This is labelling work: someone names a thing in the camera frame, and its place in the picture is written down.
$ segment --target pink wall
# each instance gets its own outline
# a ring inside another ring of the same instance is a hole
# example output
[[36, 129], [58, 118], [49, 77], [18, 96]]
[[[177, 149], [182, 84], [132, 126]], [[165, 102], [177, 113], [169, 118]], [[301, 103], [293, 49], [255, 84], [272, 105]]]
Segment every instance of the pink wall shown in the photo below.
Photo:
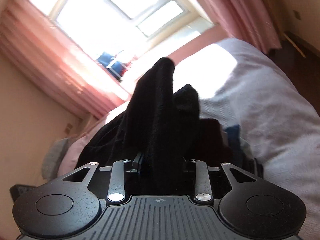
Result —
[[175, 65], [177, 65], [185, 58], [195, 54], [206, 46], [221, 41], [227, 37], [228, 35], [224, 29], [220, 25], [215, 25], [211, 29], [206, 30], [200, 36], [177, 49], [175, 52], [171, 53], [168, 58], [172, 59]]

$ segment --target bed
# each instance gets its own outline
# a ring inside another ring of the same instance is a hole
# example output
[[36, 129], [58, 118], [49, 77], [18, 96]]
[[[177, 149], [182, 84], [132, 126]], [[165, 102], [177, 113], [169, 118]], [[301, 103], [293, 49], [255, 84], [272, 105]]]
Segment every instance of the bed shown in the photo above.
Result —
[[[300, 236], [320, 239], [320, 117], [287, 76], [250, 44], [225, 39], [181, 61], [173, 80], [174, 91], [187, 83], [198, 91], [201, 118], [240, 125], [241, 138], [264, 167], [264, 179], [304, 201], [307, 218]], [[69, 148], [58, 175], [73, 169], [83, 147], [108, 121]]]

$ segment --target gray ribbed plate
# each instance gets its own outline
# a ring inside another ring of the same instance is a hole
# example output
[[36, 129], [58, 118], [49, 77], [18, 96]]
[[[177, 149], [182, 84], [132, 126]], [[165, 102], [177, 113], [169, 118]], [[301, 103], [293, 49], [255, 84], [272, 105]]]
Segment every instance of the gray ribbed plate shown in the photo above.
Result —
[[187, 196], [132, 196], [125, 204], [109, 206], [97, 223], [69, 239], [244, 240], [247, 238], [225, 227], [213, 208], [196, 205]]

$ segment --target circular cap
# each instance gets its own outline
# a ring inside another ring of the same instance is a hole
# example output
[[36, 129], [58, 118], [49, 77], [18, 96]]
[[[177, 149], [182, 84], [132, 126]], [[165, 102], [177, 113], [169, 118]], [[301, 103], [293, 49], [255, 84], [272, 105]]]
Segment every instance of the circular cap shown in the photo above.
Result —
[[272, 217], [279, 214], [284, 206], [283, 203], [275, 197], [257, 195], [248, 199], [247, 208], [256, 215]]
[[110, 201], [115, 201], [115, 202], [117, 202], [117, 201], [123, 200], [123, 199], [124, 199], [124, 195], [122, 195], [122, 194], [120, 194], [120, 193], [113, 193], [113, 194], [110, 194], [110, 195], [108, 196], [108, 199], [109, 199]]
[[68, 212], [73, 206], [71, 198], [65, 195], [48, 195], [36, 202], [37, 210], [48, 216], [57, 216]]
[[211, 200], [212, 196], [207, 193], [200, 193], [196, 195], [196, 199], [199, 201], [209, 201]]

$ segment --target triangular cutout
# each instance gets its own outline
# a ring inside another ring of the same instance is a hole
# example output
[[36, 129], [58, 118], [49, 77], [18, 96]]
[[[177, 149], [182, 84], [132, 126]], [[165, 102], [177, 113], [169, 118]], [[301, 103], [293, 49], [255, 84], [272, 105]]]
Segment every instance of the triangular cutout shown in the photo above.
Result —
[[232, 175], [235, 177], [236, 181], [239, 183], [257, 181], [256, 179], [253, 179], [253, 178], [243, 174], [242, 172], [240, 172], [234, 168], [230, 168], [230, 171], [231, 171]]
[[82, 182], [87, 175], [90, 168], [83, 168], [75, 173], [70, 174], [69, 176], [63, 178], [63, 181], [72, 181], [72, 182]]

